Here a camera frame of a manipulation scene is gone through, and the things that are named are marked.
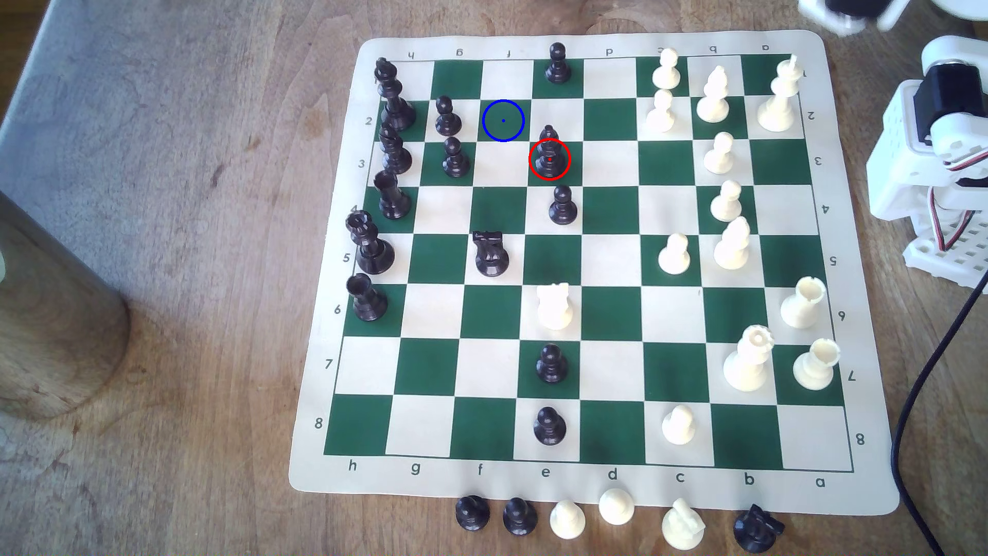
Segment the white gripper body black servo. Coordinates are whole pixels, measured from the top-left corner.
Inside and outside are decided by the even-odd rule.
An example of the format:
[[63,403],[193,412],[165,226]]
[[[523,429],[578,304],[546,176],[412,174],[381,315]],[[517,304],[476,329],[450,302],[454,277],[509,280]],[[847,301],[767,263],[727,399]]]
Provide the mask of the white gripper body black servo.
[[889,31],[910,1],[798,1],[806,19],[839,37],[863,31],[873,24],[878,31]]

